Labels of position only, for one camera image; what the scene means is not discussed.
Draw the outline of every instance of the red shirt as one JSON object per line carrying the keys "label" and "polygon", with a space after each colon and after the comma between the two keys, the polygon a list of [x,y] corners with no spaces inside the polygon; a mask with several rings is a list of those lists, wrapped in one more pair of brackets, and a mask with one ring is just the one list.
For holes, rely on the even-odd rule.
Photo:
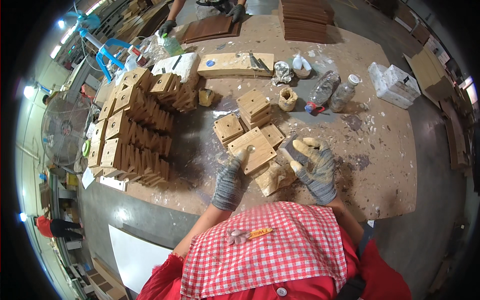
{"label": "red shirt", "polygon": [[[340,227],[345,259],[347,260],[348,278],[360,273],[366,282],[361,296],[365,300],[411,299],[410,290],[402,276],[390,268],[380,257],[375,242],[369,241],[363,252],[361,261],[355,254],[355,248],[350,237]],[[173,254],[163,265],[152,271],[152,276],[145,283],[137,300],[178,300],[180,297],[183,258]],[[277,290],[284,288],[287,294],[279,296]],[[335,283],[331,277],[319,276],[299,279],[272,285],[253,288],[233,294],[208,297],[208,300],[236,300],[236,299],[335,299]]]}
{"label": "red shirt", "polygon": [[53,238],[52,231],[50,230],[50,223],[52,220],[49,220],[45,218],[44,216],[39,216],[36,219],[36,227],[38,228],[38,231],[47,238]]}

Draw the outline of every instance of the worker's left hand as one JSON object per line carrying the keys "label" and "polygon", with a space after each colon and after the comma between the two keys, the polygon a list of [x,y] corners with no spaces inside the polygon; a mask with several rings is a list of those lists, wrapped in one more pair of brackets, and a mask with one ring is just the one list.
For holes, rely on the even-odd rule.
{"label": "worker's left hand", "polygon": [[293,171],[303,182],[318,205],[327,205],[336,197],[333,153],[326,141],[311,137],[293,141],[293,147],[313,163],[310,173],[296,160],[290,162]]}
{"label": "worker's left hand", "polygon": [[230,12],[227,14],[227,17],[233,16],[232,23],[236,23],[240,21],[240,19],[243,17],[244,14],[245,14],[245,6],[241,4],[237,4],[234,7],[232,7]]}
{"label": "worker's left hand", "polygon": [[247,157],[247,151],[242,150],[231,156],[228,162],[222,166],[216,176],[215,192],[212,204],[221,210],[235,211],[241,201],[240,178],[238,170]]}

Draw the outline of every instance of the gingham apron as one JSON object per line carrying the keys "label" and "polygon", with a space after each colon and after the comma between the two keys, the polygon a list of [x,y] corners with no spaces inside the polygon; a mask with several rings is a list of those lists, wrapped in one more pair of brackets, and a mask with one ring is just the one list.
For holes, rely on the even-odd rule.
{"label": "gingham apron", "polygon": [[[273,231],[227,245],[227,231]],[[254,207],[194,237],[183,269],[181,299],[201,299],[291,280],[347,281],[340,229],[331,208],[276,202]]]}
{"label": "gingham apron", "polygon": [[[217,1],[199,0],[199,2],[213,3],[213,2],[218,2],[218,0]],[[215,6],[202,6],[202,5],[199,5],[198,3],[195,3],[195,14],[197,15],[198,20],[202,20],[208,17],[218,16],[221,14],[228,14],[235,5],[237,5],[237,0],[225,1],[220,5],[225,12],[221,12]]]}

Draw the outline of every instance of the concrete floor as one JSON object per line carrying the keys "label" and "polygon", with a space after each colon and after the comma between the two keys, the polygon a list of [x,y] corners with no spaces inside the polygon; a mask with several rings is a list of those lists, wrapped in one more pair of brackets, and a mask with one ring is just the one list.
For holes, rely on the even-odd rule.
{"label": "concrete floor", "polygon": [[[380,44],[391,64],[410,72],[402,53],[412,55],[419,43],[403,27],[363,0],[329,0],[338,26]],[[187,0],[178,24],[194,20],[193,0]],[[271,14],[277,0],[248,0],[250,14]],[[407,282],[413,299],[423,299],[444,255],[453,222],[463,213],[465,179],[450,169],[444,120],[424,97],[409,109],[417,152],[417,208],[415,212],[379,220],[375,238],[381,256]],[[198,216],[150,204],[93,182],[80,191],[86,256],[103,260],[114,273],[115,258],[108,224],[124,228],[166,247],[185,236]]]}

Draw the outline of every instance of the center hole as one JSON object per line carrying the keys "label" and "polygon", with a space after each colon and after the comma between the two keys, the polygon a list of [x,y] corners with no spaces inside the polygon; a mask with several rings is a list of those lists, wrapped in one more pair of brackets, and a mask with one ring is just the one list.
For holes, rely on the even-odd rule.
{"label": "center hole", "polygon": [[253,153],[253,152],[255,152],[255,146],[254,146],[254,145],[248,145],[248,146],[247,146],[247,151],[248,151],[248,153]]}

